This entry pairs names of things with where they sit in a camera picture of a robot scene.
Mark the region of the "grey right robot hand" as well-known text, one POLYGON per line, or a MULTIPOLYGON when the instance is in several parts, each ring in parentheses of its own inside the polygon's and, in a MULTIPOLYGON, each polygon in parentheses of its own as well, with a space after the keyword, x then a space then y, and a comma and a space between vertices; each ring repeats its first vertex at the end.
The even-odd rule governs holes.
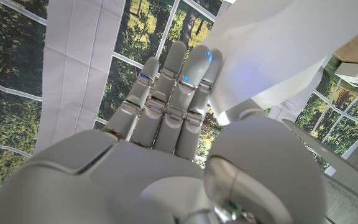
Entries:
POLYGON ((49 146, 0 186, 0 223, 322 223, 320 168, 258 108, 222 128, 194 162, 218 49, 175 42, 149 58, 102 130, 49 146))

